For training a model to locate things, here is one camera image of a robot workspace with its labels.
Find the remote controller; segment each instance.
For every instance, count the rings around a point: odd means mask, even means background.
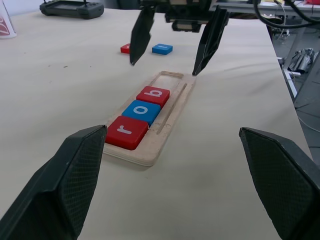
[[[99,2],[52,0],[40,5],[46,16],[64,16],[81,19],[94,19],[104,13],[104,5]]]

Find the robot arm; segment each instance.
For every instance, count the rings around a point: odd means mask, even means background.
[[[209,11],[211,0],[140,0],[141,12],[131,33],[130,62],[135,65],[150,41],[150,30],[158,7],[165,9],[165,20],[174,31],[198,33],[205,28],[198,46],[192,74],[198,75],[218,49],[229,13],[219,6]]]

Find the floor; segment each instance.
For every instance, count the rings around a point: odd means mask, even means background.
[[[286,57],[288,55],[295,36],[296,34],[293,32],[285,40],[277,39],[277,37],[275,38],[276,40],[273,40],[273,47],[278,57]],[[319,36],[319,30],[307,28],[297,50],[314,48],[315,51],[319,51]],[[306,77],[307,74],[303,74],[301,75],[301,77],[296,77],[294,79],[294,85],[297,90],[301,87]],[[320,71],[318,71],[317,77],[312,80],[312,86],[308,88],[306,96],[303,97],[313,98],[316,99],[316,101],[296,109],[296,113],[298,117],[301,118],[307,125],[320,131]],[[320,132],[316,132],[310,129],[301,121],[300,124],[303,129],[303,133],[308,143],[313,160],[320,167]]]

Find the wooden tile holder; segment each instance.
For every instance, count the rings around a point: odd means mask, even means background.
[[[122,112],[136,99],[136,96],[142,91],[145,86],[158,87],[157,81],[161,81],[161,76],[167,79],[170,77],[172,81],[177,82],[170,90],[170,98],[162,108],[159,115],[154,120],[153,124],[141,140],[135,150],[127,150],[108,143],[104,144],[103,153],[111,155],[129,162],[133,162],[142,166],[153,166],[158,159],[162,148],[178,119],[188,96],[193,89],[196,78],[189,74],[175,73],[162,71],[151,80],[146,81],[108,120],[107,127],[122,114]]]

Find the white cup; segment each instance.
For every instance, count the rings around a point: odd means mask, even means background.
[[[0,39],[11,39],[17,36],[3,0],[0,0]]]

